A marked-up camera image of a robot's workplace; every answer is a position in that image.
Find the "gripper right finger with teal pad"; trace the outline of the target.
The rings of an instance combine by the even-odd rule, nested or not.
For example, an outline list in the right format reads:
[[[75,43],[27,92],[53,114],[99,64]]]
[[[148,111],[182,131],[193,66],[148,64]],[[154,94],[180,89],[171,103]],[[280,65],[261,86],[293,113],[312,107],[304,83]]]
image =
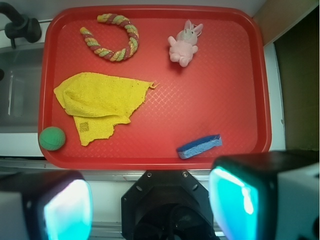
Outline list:
[[[229,240],[320,237],[318,151],[220,156],[208,190],[214,219]]]

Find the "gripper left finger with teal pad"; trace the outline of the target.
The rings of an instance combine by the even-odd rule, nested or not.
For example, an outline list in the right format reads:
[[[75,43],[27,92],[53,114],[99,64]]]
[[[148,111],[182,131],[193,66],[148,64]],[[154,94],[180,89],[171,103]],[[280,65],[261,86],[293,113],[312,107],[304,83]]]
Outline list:
[[[87,240],[92,222],[92,191],[80,172],[0,176],[2,240]]]

